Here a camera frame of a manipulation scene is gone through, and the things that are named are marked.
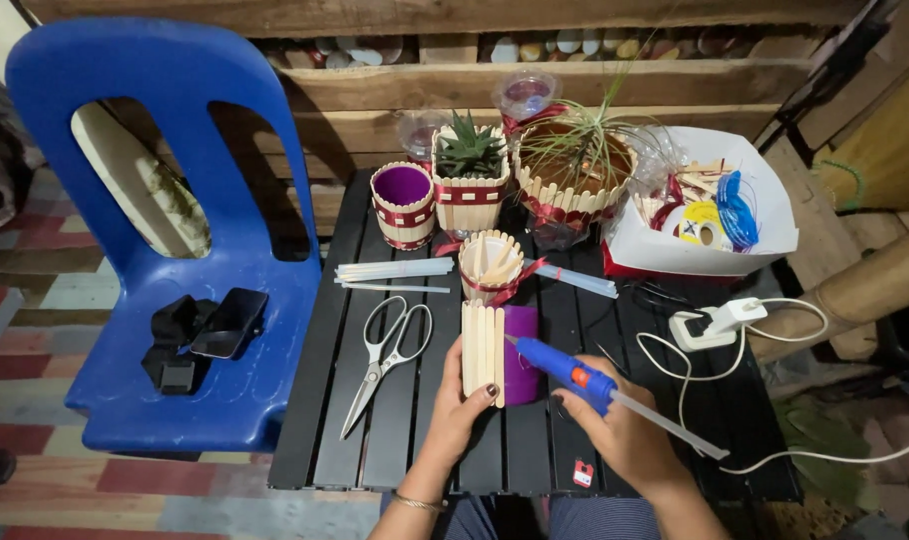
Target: woman's hand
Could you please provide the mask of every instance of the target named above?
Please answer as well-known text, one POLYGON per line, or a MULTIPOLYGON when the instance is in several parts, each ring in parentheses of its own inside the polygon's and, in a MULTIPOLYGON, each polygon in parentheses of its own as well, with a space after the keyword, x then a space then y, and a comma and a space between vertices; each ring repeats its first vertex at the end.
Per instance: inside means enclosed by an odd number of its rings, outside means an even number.
MULTIPOLYGON (((577 359, 614 379, 618 392, 657 411, 652 392, 625 380, 608 360, 583 354, 577 359)), ((652 500, 677 487, 694 486, 691 473, 678 460, 662 427, 617 401, 608 405, 602 418, 587 401, 566 389, 552 394, 563 399, 562 405, 591 438, 605 463, 642 497, 652 500)))
POLYGON ((448 470, 454 467, 468 448, 475 419, 495 403, 499 391, 496 384, 488 384, 474 390, 467 399, 462 397, 461 337, 455 339, 445 356, 445 370, 434 398, 431 425, 418 460, 430 460, 448 470))

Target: woman's left hand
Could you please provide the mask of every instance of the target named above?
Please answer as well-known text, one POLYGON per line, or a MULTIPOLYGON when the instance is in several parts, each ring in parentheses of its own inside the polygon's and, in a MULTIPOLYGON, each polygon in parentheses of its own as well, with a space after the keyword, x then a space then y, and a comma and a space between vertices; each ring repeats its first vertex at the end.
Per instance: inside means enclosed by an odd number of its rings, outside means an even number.
POLYGON ((467 399, 461 392, 461 337, 454 340, 445 356, 445 371, 434 398, 431 425, 418 460, 451 469, 468 448, 475 419, 492 404, 501 389, 488 384, 474 390, 467 399))

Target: bracelet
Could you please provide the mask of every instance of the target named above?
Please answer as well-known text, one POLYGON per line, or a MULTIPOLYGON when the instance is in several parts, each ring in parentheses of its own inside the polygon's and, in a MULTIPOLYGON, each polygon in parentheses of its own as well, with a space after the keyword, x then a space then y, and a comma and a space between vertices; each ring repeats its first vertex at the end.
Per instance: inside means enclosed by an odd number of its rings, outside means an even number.
POLYGON ((402 505, 408 505, 415 509, 427 510, 435 514, 440 514, 448 509, 448 501, 444 498, 441 499, 441 502, 430 503, 422 502, 421 500, 415 500, 414 498, 408 498, 404 495, 398 495, 398 492, 391 494, 391 501, 401 503, 402 505))

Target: smartphone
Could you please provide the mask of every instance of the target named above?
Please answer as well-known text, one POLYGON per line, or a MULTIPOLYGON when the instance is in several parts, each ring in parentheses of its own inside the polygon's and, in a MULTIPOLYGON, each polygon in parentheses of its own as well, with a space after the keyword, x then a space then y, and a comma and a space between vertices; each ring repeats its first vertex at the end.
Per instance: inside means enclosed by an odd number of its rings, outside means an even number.
POLYGON ((268 302, 267 293, 231 289, 191 341, 191 352, 212 359, 237 360, 251 338, 261 333, 268 302))

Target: blue glue gun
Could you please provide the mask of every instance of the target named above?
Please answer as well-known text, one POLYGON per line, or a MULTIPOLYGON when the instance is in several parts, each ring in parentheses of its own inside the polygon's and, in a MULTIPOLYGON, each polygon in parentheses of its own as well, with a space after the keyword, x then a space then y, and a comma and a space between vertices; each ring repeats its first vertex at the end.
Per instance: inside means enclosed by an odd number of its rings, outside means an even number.
POLYGON ((577 358, 532 337, 504 337, 515 344, 518 354, 531 365, 557 379, 576 396, 588 402, 601 416, 608 413, 611 391, 618 390, 615 380, 577 358))

